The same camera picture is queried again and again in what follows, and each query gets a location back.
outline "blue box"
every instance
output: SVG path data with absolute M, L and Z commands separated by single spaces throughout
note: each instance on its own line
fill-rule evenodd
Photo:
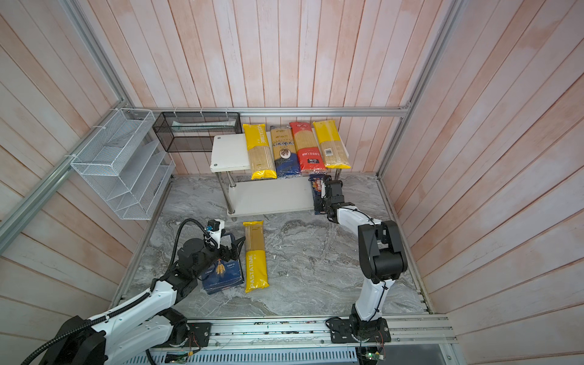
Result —
M 226 245 L 231 245 L 232 242 L 235 241 L 235 237 L 232 233 L 228 233 L 221 237 L 221 243 Z M 217 274 L 217 265 L 218 263 L 222 263 L 225 266 L 225 272 L 223 275 Z M 239 263 L 239 259 L 235 261 L 225 262 L 223 260 L 218 260 L 208 268 L 201 277 L 205 279 L 202 280 L 203 282 L 203 289 L 207 292 L 207 294 L 214 294 L 218 291 L 227 288 L 233 288 L 237 285 L 241 285 L 244 283 L 244 272 L 241 269 L 241 264 Z

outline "black mesh basket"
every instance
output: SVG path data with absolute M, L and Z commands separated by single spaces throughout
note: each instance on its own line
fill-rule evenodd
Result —
M 152 128 L 166 152 L 211 152 L 216 135 L 242 133 L 229 112 L 162 112 Z

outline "marble floor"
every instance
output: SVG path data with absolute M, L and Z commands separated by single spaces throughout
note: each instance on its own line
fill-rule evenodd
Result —
M 245 177 L 236 176 L 238 180 Z M 367 174 L 342 175 L 345 200 L 381 220 L 389 219 L 377 179 Z M 162 209 L 142 257 L 128 298 L 162 275 L 172 253 L 178 225 L 188 217 L 203 224 L 222 218 L 236 238 L 244 235 L 243 221 L 263 220 L 270 287 L 245 293 L 244 285 L 207 295 L 199 286 L 175 308 L 188 318 L 348 315 L 359 297 L 363 274 L 359 268 L 357 238 L 344 227 L 312 211 L 226 218 L 227 208 L 215 176 L 178 177 Z M 201 237 L 194 226 L 184 227 L 179 247 Z M 245 266 L 245 250 L 241 253 Z M 407 271 L 390 288 L 383 313 L 423 312 L 416 286 Z

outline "wooden wall panel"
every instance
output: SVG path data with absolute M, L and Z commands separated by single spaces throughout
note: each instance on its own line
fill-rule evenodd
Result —
M 152 9 L 141 10 L 152 17 Z M 159 28 L 149 31 L 158 38 L 148 41 L 165 45 Z M 2 2 L 0 220 L 117 103 L 59 2 Z M 143 232 L 118 219 L 78 175 L 65 182 L 0 258 L 4 362 L 20 363 L 69 317 L 104 311 Z
M 581 363 L 584 1 L 480 6 L 383 182 L 469 364 Z
M 168 108 L 184 106 L 185 96 L 203 107 L 402 105 L 451 3 L 80 0 L 133 102 Z M 379 168 L 398 122 L 338 118 L 352 171 Z M 177 173 L 210 173 L 202 152 L 173 157 Z

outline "white shelf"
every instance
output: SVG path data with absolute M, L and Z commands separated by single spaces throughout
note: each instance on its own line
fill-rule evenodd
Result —
M 229 198 L 232 217 L 314 209 L 307 176 L 239 182 L 229 188 Z
M 272 134 L 268 131 L 266 135 L 272 153 Z M 250 170 L 245 134 L 216 135 L 210 168 L 212 172 Z M 307 176 L 239 182 L 228 188 L 228 194 L 235 210 L 229 214 L 231 217 L 314 210 L 312 185 Z
M 140 146 L 153 123 L 151 110 L 120 109 L 71 162 L 121 219 L 150 219 L 174 170 L 158 140 Z
M 272 151 L 272 134 L 266 132 L 267 143 Z M 222 134 L 213 138 L 211 172 L 249 170 L 248 147 L 245 134 Z

